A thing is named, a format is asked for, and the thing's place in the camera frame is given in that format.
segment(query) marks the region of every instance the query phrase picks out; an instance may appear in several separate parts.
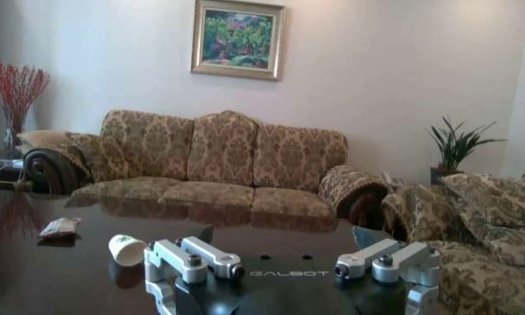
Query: painting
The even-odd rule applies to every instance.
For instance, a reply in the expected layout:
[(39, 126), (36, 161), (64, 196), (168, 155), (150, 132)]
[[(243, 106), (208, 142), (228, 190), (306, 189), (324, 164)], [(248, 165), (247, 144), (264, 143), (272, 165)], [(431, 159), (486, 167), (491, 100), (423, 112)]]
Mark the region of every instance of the painting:
[(282, 6), (198, 0), (191, 71), (278, 80), (284, 13)]

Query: table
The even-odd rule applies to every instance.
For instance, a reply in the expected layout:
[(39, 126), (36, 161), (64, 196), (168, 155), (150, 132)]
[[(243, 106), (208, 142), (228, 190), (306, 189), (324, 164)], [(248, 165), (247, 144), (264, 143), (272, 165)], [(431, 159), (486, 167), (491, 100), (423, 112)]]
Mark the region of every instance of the table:
[(22, 154), (11, 155), (0, 151), (0, 189), (15, 189), (15, 183), (23, 179), (23, 172)]
[[(267, 228), (258, 228), (263, 222), (222, 220), (210, 209), (204, 209), (207, 216), (192, 215), (191, 210), (155, 209), (154, 204), (123, 199), (96, 203), (86, 198), (0, 190), (0, 314), (155, 314), (142, 268), (127, 269), (120, 276), (108, 252), (108, 241), (120, 233), (147, 242), (175, 240), (214, 221), (212, 244), (224, 251), (242, 257), (326, 257), (331, 269), (336, 257), (356, 250), (346, 220), (314, 225), (327, 232), (300, 232), (274, 230), (268, 225), (282, 222), (284, 228), (284, 220), (264, 219)], [(60, 217), (83, 219), (79, 237), (40, 242), (40, 228)]]

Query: white cup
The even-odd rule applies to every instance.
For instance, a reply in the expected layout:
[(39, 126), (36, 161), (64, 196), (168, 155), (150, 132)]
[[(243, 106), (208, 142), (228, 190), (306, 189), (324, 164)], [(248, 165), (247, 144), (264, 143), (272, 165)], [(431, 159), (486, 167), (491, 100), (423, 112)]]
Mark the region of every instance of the white cup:
[(118, 234), (108, 242), (108, 249), (114, 259), (123, 267), (138, 265), (144, 260), (147, 244), (132, 236)]

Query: sofa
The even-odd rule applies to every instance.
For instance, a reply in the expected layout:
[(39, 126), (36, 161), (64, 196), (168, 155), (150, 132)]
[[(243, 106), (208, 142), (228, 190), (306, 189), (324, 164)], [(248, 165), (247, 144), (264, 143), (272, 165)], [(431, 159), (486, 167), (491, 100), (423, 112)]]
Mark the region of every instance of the sofa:
[(399, 240), (441, 251), (441, 302), (454, 314), (525, 314), (525, 173), (406, 186), (382, 211)]
[(378, 177), (344, 165), (342, 133), (232, 111), (187, 119), (114, 110), (100, 135), (34, 131), (19, 138), (27, 176), (54, 194), (326, 220), (378, 210), (387, 195)]

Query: snack wrapper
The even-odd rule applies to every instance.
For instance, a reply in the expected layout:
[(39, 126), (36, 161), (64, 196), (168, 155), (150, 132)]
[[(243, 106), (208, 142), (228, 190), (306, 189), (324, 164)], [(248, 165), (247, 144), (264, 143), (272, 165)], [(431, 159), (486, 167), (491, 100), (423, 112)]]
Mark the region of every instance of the snack wrapper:
[(80, 218), (62, 218), (52, 221), (42, 233), (40, 238), (62, 238), (64, 236), (76, 234), (76, 226), (80, 223)]

